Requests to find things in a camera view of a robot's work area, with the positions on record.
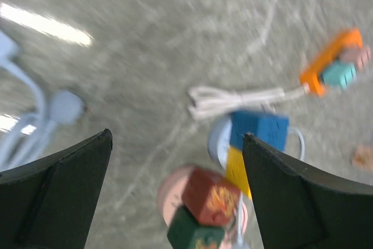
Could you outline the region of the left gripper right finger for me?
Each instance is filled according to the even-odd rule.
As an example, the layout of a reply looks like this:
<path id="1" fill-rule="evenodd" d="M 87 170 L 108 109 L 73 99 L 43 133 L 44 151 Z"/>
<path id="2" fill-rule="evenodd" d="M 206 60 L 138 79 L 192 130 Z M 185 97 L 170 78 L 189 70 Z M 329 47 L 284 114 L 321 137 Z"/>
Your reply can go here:
<path id="1" fill-rule="evenodd" d="M 372 186 L 327 173 L 250 134 L 242 154 L 265 248 L 372 248 Z"/>

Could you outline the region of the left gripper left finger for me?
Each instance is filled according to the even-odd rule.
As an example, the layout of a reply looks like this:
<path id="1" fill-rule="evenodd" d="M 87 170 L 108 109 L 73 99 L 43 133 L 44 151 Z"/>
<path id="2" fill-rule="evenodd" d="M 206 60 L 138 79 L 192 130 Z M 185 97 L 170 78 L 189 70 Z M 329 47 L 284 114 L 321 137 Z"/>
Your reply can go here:
<path id="1" fill-rule="evenodd" d="M 105 129 L 1 172 L 1 248 L 84 248 L 111 151 Z"/>

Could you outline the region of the yellow cube socket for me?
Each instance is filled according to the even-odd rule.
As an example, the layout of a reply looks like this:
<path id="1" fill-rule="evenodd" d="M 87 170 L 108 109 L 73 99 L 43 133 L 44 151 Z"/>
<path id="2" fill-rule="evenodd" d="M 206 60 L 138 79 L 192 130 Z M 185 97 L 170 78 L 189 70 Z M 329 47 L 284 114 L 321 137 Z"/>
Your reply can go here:
<path id="1" fill-rule="evenodd" d="M 228 149 L 225 177 L 236 185 L 244 195 L 252 199 L 242 151 L 233 146 Z"/>

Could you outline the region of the blue cube socket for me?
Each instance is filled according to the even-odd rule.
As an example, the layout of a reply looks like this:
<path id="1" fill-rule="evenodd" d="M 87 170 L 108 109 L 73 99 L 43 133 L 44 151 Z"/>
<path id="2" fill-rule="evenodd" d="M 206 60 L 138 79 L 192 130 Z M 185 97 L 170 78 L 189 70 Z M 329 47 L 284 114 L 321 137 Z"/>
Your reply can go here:
<path id="1" fill-rule="evenodd" d="M 243 137 L 250 133 L 284 152 L 290 123 L 287 116 L 259 111 L 236 111 L 230 117 L 230 146 L 242 150 Z"/>

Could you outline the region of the red-brown cube socket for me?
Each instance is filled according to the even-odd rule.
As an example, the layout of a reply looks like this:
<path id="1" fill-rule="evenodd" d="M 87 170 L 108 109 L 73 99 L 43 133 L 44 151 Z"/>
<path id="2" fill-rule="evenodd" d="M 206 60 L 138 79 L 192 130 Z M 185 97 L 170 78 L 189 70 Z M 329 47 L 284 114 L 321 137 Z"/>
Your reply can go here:
<path id="1" fill-rule="evenodd" d="M 240 189 L 221 174 L 196 167 L 181 200 L 200 224 L 225 227 L 234 216 L 240 193 Z"/>

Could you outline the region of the grey-blue round socket base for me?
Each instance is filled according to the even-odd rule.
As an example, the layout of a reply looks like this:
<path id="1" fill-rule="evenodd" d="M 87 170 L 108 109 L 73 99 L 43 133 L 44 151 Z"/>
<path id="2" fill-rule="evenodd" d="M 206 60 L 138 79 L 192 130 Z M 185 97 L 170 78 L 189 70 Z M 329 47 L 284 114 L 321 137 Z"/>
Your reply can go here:
<path id="1" fill-rule="evenodd" d="M 220 117 L 212 126 L 207 142 L 210 158 L 226 169 L 228 150 L 230 147 L 232 121 L 229 115 Z"/>

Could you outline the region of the dark green cube socket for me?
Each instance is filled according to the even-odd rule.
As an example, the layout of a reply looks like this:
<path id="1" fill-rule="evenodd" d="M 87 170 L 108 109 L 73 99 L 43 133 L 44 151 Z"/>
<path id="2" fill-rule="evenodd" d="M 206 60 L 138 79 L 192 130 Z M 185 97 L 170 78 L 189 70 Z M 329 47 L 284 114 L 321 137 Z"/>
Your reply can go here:
<path id="1" fill-rule="evenodd" d="M 219 248 L 225 235 L 222 227 L 201 225 L 185 206 L 180 206 L 168 227 L 173 249 Z"/>

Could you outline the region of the pink round socket base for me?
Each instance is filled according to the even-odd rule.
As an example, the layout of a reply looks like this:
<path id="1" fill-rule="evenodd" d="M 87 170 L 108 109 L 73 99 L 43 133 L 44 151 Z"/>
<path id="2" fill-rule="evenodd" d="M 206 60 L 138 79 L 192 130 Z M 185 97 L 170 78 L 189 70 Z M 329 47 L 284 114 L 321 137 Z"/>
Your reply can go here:
<path id="1" fill-rule="evenodd" d="M 184 188 L 189 180 L 189 176 L 197 166 L 194 164 L 186 164 L 175 169 L 167 178 L 164 179 L 157 194 L 157 207 L 163 216 L 163 219 L 169 227 L 176 210 L 180 206 L 185 206 L 181 200 Z M 240 193 L 238 205 L 234 211 L 230 223 L 222 227 L 225 230 L 225 235 L 221 241 L 219 248 L 246 248 L 244 242 L 244 233 L 247 228 L 248 211 L 243 201 L 243 194 Z"/>

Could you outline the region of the peach cube socket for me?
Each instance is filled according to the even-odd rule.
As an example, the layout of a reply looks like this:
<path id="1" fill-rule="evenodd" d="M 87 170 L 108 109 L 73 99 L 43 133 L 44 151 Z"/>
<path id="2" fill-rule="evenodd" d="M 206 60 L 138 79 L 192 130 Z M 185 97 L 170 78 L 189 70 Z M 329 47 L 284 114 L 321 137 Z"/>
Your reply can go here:
<path id="1" fill-rule="evenodd" d="M 351 157 L 351 163 L 356 168 L 372 172 L 372 154 L 372 146 L 360 145 L 356 147 Z"/>

